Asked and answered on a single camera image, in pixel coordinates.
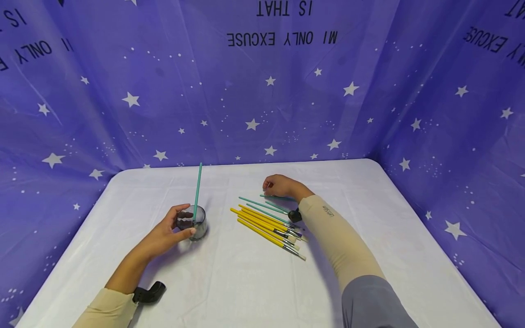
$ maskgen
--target glass cup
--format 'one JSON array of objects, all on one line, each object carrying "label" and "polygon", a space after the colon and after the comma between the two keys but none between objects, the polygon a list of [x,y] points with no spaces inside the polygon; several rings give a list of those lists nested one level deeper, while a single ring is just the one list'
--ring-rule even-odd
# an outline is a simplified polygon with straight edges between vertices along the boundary
[{"label": "glass cup", "polygon": [[184,211],[179,212],[175,225],[180,230],[194,227],[197,232],[190,237],[190,240],[198,241],[206,236],[206,233],[208,232],[208,223],[206,222],[206,211],[201,206],[197,206],[195,220],[193,220],[193,210],[194,206],[192,205]]}]

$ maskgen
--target gray shirt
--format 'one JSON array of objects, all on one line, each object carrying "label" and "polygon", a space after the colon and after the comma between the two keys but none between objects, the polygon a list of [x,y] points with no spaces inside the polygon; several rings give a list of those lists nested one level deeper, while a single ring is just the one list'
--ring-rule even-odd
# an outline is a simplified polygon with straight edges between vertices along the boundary
[{"label": "gray shirt", "polygon": [[392,289],[378,276],[361,276],[343,291],[345,328],[417,328]]}]

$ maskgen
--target white tablecloth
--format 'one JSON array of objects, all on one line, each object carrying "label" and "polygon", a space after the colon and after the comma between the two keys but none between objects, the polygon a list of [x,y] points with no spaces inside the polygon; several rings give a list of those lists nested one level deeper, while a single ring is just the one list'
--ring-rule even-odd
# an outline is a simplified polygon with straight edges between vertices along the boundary
[{"label": "white tablecloth", "polygon": [[[17,327],[71,327],[169,207],[193,203],[197,170],[116,175]],[[131,326],[342,327],[337,281],[315,239],[300,243],[304,262],[229,211],[238,207],[238,196],[262,200],[263,180],[274,173],[301,180],[352,224],[419,327],[499,327],[370,160],[203,167],[199,205],[206,209],[208,235],[181,243],[148,267],[141,286],[160,280],[167,291],[158,304],[139,308]]]}]

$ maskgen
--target black clip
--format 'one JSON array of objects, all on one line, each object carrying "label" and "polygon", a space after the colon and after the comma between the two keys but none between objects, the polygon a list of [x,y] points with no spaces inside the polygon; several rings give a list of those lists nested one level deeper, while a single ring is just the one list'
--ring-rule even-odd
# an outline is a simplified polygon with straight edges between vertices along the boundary
[{"label": "black clip", "polygon": [[302,220],[302,216],[301,216],[301,213],[299,213],[299,208],[297,208],[296,210],[291,210],[290,212],[288,212],[288,218],[293,223],[297,223],[297,222],[301,221]]},{"label": "black clip", "polygon": [[135,294],[133,295],[133,302],[144,304],[155,303],[161,298],[165,291],[166,285],[160,281],[156,281],[149,290],[137,287],[133,292]]}]

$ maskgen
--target hand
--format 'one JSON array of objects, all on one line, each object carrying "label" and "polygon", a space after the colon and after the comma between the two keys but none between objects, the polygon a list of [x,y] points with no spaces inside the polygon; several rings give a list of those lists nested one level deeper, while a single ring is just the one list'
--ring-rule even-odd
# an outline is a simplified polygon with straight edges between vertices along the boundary
[{"label": "hand", "polygon": [[189,207],[189,204],[177,205],[170,208],[166,216],[160,221],[149,234],[133,249],[133,253],[146,260],[166,253],[178,242],[188,239],[195,234],[195,228],[184,229],[173,232],[175,220],[180,211]]},{"label": "hand", "polygon": [[268,176],[262,184],[266,196],[293,197],[297,203],[303,198],[314,195],[304,184],[281,174]]}]

